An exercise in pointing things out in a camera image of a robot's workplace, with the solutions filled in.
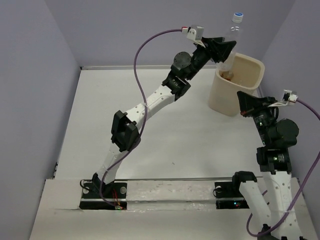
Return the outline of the clear bottle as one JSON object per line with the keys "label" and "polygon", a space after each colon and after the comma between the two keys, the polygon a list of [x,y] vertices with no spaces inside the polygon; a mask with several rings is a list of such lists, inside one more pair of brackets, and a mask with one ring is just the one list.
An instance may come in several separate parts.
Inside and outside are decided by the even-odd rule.
{"label": "clear bottle", "polygon": [[[233,14],[232,20],[231,20],[231,25],[230,28],[226,31],[224,34],[224,41],[225,42],[230,42],[230,41],[236,41],[240,39],[243,27],[242,27],[242,21],[243,21],[244,14],[241,12],[235,12]],[[232,69],[234,59],[237,53],[237,46],[235,46],[229,57],[225,62],[220,62],[218,64],[218,69],[222,72],[229,72]]]}

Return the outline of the small bottle red cap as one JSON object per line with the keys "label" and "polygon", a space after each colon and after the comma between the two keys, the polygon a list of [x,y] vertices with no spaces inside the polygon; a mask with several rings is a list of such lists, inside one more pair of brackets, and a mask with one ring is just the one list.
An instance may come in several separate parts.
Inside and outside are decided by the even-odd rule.
{"label": "small bottle red cap", "polygon": [[232,71],[224,71],[221,73],[221,77],[225,80],[231,81],[234,77],[234,74]]}

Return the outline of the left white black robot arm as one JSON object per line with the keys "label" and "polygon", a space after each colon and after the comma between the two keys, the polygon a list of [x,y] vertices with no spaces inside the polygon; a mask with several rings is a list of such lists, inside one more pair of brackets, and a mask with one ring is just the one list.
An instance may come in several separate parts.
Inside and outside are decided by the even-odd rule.
{"label": "left white black robot arm", "polygon": [[110,194],[117,170],[124,157],[140,143],[147,120],[182,97],[191,87],[189,81],[208,61],[226,61],[236,44],[235,40],[225,41],[223,37],[202,38],[192,54],[182,51],[175,55],[167,77],[149,97],[127,111],[114,114],[109,152],[92,176],[97,196],[104,198]]}

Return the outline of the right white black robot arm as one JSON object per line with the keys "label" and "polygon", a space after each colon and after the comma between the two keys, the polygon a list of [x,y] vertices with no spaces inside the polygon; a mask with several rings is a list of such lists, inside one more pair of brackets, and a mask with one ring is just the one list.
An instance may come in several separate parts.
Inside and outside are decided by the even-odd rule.
{"label": "right white black robot arm", "polygon": [[290,119],[279,120],[279,108],[293,105],[296,93],[285,90],[282,100],[255,97],[237,92],[240,114],[252,118],[263,146],[256,150],[256,160],[267,190],[267,199],[260,192],[256,176],[238,171],[232,177],[230,190],[246,200],[255,218],[259,240],[302,240],[303,233],[294,209],[292,197],[292,165],[289,148],[297,144],[299,128]]}

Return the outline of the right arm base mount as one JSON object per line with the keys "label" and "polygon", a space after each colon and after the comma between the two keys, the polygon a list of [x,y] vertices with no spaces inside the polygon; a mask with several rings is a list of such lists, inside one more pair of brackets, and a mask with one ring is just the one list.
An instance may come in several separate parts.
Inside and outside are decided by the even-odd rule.
{"label": "right arm base mount", "polygon": [[231,181],[217,181],[212,191],[217,210],[249,209],[243,195],[233,188]]}

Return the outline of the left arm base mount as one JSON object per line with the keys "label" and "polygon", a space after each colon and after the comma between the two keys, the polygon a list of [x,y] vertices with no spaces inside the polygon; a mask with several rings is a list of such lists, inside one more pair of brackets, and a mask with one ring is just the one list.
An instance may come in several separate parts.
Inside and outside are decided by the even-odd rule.
{"label": "left arm base mount", "polygon": [[91,180],[82,179],[79,182],[82,188],[79,208],[81,210],[126,210],[127,209],[127,186],[125,181],[116,181],[102,189],[101,198],[99,189]]}

